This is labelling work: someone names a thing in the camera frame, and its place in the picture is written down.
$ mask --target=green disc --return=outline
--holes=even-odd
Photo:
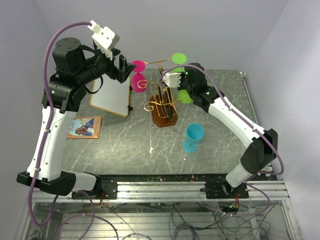
[[[192,99],[190,98],[189,94],[186,90],[180,90],[177,96],[178,101],[182,101],[183,104],[190,104],[192,103]]]
[[[181,52],[177,52],[172,55],[171,60],[175,64],[185,64],[187,62],[187,56]]]
[[[185,70],[183,67],[177,67],[172,70],[173,73],[183,73]]]

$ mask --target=illustrated character on book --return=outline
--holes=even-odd
[[[83,126],[78,127],[75,133],[79,136],[92,136],[95,133],[94,122],[94,118],[82,118],[81,123]]]

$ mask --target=book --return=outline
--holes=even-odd
[[[77,116],[68,131],[68,139],[98,139],[101,116]]]

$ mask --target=wall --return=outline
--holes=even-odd
[[[129,61],[185,53],[209,69],[247,71],[288,0],[34,0],[51,34],[95,20],[120,36]],[[73,29],[91,45],[89,30]]]
[[[247,72],[260,123],[278,132],[283,178],[306,240],[319,239],[320,229],[319,22],[319,0],[290,0]]]
[[[12,240],[29,189],[16,182],[17,173],[27,169],[41,126],[50,35],[32,0],[2,0],[0,22],[0,238]]]

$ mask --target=gray marble surface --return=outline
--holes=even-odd
[[[207,72],[231,103],[254,121],[239,72]],[[147,69],[144,75],[152,81],[159,79],[156,69]],[[77,115],[102,116],[100,138],[68,139],[62,169],[94,174],[208,174],[228,173],[239,163],[245,148],[218,119],[192,103],[177,103],[176,125],[159,128],[143,107],[150,97],[149,87],[143,93],[132,91],[133,111],[122,117],[90,106],[87,94]],[[205,134],[196,152],[186,153],[182,144],[191,123],[201,124]]]

